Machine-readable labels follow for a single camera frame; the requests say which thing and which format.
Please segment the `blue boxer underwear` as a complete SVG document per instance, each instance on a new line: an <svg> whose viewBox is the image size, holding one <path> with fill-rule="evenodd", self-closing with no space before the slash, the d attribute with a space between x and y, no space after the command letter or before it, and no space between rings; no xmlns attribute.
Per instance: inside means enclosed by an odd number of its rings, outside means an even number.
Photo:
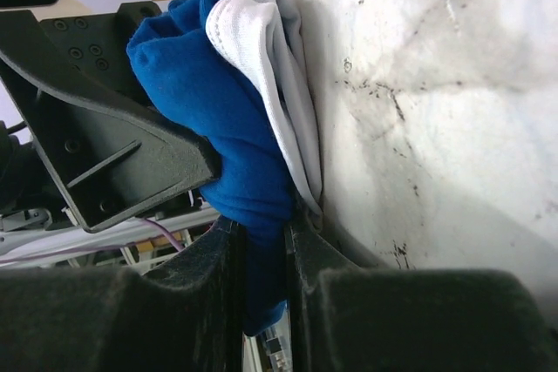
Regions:
<svg viewBox="0 0 558 372"><path fill-rule="evenodd" d="M322 220L322 171L294 0L173 0L126 47L165 118L209 140L221 176L201 188L246 228L243 331L277 323L287 299L283 230L297 201Z"/></svg>

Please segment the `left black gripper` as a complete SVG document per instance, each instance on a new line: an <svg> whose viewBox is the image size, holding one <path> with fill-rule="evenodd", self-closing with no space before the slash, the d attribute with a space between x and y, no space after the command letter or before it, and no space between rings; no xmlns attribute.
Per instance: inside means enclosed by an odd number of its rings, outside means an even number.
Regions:
<svg viewBox="0 0 558 372"><path fill-rule="evenodd" d="M1 215L97 233L215 180L208 141L158 113L126 47L154 2L38 20L1 15L1 81L31 140L1 130Z"/></svg>

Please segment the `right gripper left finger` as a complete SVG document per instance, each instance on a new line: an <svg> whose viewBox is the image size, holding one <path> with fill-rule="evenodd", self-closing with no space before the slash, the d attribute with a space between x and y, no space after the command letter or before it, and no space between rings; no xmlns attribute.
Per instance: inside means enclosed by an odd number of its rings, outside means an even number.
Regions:
<svg viewBox="0 0 558 372"><path fill-rule="evenodd" d="M1 273L4 371L239 371L245 231L219 218L146 274Z"/></svg>

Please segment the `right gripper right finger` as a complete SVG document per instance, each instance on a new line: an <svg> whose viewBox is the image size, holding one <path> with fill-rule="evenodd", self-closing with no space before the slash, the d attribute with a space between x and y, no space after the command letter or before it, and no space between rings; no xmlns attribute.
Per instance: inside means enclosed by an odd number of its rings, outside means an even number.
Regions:
<svg viewBox="0 0 558 372"><path fill-rule="evenodd" d="M285 232L297 371L554 371L533 297L498 270L363 268L302 220Z"/></svg>

